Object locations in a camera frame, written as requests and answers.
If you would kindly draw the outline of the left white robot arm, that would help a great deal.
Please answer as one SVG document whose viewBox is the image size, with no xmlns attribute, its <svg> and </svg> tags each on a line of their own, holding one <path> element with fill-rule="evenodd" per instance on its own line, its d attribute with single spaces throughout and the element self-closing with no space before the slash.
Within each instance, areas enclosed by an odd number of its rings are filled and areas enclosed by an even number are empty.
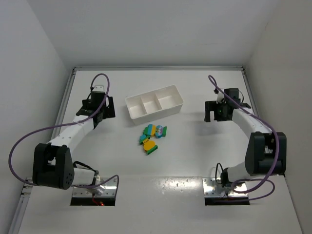
<svg viewBox="0 0 312 234">
<path fill-rule="evenodd" d="M 110 104 L 106 104 L 104 97 L 104 87 L 95 86 L 83 100 L 71 125 L 48 143 L 36 146 L 32 176 L 35 185 L 67 190 L 71 186 L 95 186 L 99 182 L 97 170 L 77 167 L 72 153 L 100 122 L 115 117 L 113 98 L 109 97 Z"/>
</svg>

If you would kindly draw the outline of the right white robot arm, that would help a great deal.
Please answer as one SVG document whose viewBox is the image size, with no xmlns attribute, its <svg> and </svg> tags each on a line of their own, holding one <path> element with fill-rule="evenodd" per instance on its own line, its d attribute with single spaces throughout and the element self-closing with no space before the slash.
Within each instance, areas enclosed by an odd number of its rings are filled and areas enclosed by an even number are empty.
<svg viewBox="0 0 312 234">
<path fill-rule="evenodd" d="M 230 186 L 233 182 L 242 182 L 256 176 L 266 175 L 272 166 L 272 175 L 282 175 L 286 171 L 287 138 L 277 132 L 278 143 L 271 128 L 254 118 L 251 106 L 239 98 L 237 88 L 224 89 L 228 97 L 218 91 L 217 100 L 205 102 L 205 122 L 210 122 L 210 112 L 214 120 L 233 121 L 247 136 L 249 142 L 244 161 L 234 167 L 222 169 L 221 186 Z"/>
</svg>

